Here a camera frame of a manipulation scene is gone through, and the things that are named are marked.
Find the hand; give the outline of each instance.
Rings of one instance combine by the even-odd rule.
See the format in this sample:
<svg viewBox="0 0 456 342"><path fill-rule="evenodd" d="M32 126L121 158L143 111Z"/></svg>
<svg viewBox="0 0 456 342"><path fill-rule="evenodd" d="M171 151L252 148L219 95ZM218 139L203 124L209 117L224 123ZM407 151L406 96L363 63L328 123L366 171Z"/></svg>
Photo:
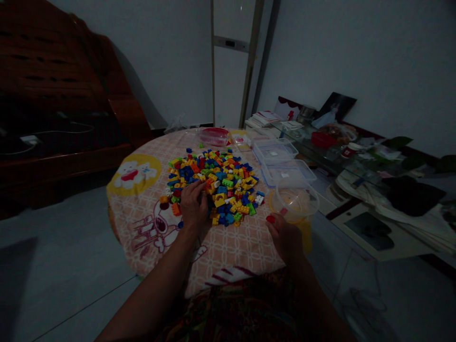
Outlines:
<svg viewBox="0 0 456 342"><path fill-rule="evenodd" d="M299 228L286 222L282 215L271 215L274 216L275 223L266 222L266 226L282 260L288 267L306 262Z"/></svg>
<svg viewBox="0 0 456 342"><path fill-rule="evenodd" d="M208 218L208 198L204 191L206 183L193 182L182 190L180 209L182 211L183 230L199 233Z"/></svg>

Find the cartoon character print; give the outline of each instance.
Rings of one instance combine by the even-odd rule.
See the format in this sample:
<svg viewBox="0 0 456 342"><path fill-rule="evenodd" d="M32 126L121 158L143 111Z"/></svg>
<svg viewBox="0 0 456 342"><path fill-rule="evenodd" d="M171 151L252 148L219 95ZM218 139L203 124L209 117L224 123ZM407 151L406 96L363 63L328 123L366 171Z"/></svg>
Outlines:
<svg viewBox="0 0 456 342"><path fill-rule="evenodd" d="M140 166L138 166L138 169L146 180L148 180L149 178L155 178L157 176L157 170L151 169L151 164L149 162L141 164Z"/></svg>
<svg viewBox="0 0 456 342"><path fill-rule="evenodd" d="M120 174L120 177L114 181L116 188L132 189L135 184L144 179L143 172L139 172L136 168L137 164L136 161L126 161L119 167L117 173Z"/></svg>
<svg viewBox="0 0 456 342"><path fill-rule="evenodd" d="M134 230L136 230L134 238L138 241L134 250L142 249L141 255L143 256L149 251L149 245L153 242L159 253L163 254L174 242L180 231L178 227L180 219L180 216L174 216L169 203L161 204L158 201L155 204L153 215L149 215L134 224ZM198 260L207 250L208 248L202 245L198 238L192 262Z"/></svg>

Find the pile of building blocks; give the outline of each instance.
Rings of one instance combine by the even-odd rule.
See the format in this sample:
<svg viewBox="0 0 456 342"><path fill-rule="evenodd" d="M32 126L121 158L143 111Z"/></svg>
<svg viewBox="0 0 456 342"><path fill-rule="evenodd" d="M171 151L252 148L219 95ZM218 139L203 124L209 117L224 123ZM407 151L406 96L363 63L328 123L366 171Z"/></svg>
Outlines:
<svg viewBox="0 0 456 342"><path fill-rule="evenodd" d="M209 218L213 226L233 224L239 227L245 215L255 215L256 208L265 202L265 194L254 186L259 179L252 167L241 164L241 157L228 152L203 151L200 155L191 154L174 159L169 163L169 179L165 194L160 203L172 203L175 216L182 215L180 208L182 188L200 180L206 183L205 191L212 200L208 201Z"/></svg>

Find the transparent plastic cup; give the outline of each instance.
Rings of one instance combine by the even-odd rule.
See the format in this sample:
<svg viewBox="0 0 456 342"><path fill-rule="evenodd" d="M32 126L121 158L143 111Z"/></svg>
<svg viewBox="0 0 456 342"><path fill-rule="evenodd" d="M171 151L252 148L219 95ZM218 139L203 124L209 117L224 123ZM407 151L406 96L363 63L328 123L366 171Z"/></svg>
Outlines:
<svg viewBox="0 0 456 342"><path fill-rule="evenodd" d="M305 180L287 177L279 180L275 191L271 192L270 206L287 222L297 224L317 212L320 200Z"/></svg>

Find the person's left hand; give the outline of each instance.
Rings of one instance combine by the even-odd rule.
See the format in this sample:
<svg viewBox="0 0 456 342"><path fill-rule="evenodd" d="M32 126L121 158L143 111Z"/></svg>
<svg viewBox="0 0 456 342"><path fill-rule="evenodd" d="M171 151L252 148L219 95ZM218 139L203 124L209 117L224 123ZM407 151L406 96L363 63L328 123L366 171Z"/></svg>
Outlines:
<svg viewBox="0 0 456 342"><path fill-rule="evenodd" d="M208 198L204 191L206 183L193 182L182 190L180 209L184 228L199 233L208 218Z"/></svg>

